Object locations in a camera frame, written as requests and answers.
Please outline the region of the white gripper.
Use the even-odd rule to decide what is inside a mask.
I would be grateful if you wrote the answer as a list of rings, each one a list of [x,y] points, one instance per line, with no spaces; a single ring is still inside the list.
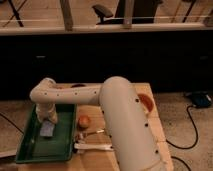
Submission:
[[[58,122],[55,105],[38,104],[36,106],[36,114],[40,123],[42,123],[44,120],[49,120],[53,124],[56,124]]]

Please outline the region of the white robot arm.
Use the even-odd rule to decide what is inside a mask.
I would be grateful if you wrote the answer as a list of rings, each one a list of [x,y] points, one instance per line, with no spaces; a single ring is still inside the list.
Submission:
[[[45,78],[30,92],[39,121],[51,119],[56,104],[99,105],[120,171],[166,171],[135,87],[114,76],[102,84],[62,88]]]

